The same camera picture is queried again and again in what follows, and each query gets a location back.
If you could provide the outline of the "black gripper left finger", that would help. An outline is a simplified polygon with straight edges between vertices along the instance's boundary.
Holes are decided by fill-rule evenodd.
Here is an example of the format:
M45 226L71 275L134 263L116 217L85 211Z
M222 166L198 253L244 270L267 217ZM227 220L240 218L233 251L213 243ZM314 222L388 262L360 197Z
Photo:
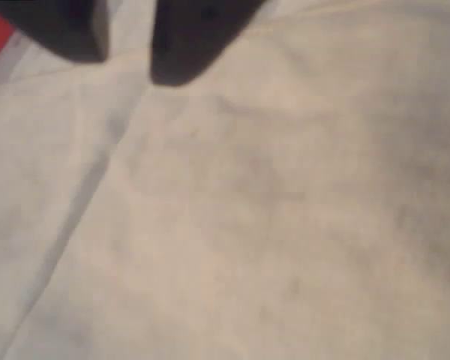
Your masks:
M108 58L107 1L0 1L0 17L65 60L104 62Z

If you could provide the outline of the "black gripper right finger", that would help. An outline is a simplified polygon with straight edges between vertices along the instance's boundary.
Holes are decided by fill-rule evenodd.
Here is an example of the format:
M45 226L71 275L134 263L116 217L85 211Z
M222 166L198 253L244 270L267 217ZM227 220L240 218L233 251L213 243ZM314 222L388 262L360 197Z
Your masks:
M263 6L257 0L156 2L149 74L158 86L183 86L221 55Z

